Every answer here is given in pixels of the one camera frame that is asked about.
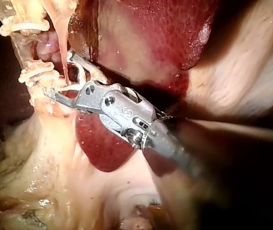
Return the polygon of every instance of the screw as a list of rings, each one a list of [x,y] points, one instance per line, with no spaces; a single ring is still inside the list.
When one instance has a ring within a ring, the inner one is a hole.
[[[114,102],[115,102],[115,97],[113,97],[113,96],[108,96],[108,97],[104,100],[105,105],[108,106],[108,107],[111,106],[111,105],[113,105]]]

